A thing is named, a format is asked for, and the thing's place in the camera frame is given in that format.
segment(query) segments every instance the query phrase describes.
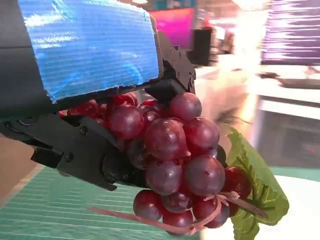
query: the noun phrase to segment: computer screen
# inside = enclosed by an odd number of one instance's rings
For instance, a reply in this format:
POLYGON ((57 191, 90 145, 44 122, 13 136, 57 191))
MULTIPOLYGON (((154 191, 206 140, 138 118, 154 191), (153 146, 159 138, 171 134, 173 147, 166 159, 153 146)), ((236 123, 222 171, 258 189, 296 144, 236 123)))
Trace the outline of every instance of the computer screen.
POLYGON ((176 8, 150 11, 156 28, 165 33, 171 43, 185 50, 192 49, 192 28, 195 16, 193 8, 176 8))
POLYGON ((320 0, 272 0, 262 64, 320 64, 320 0))

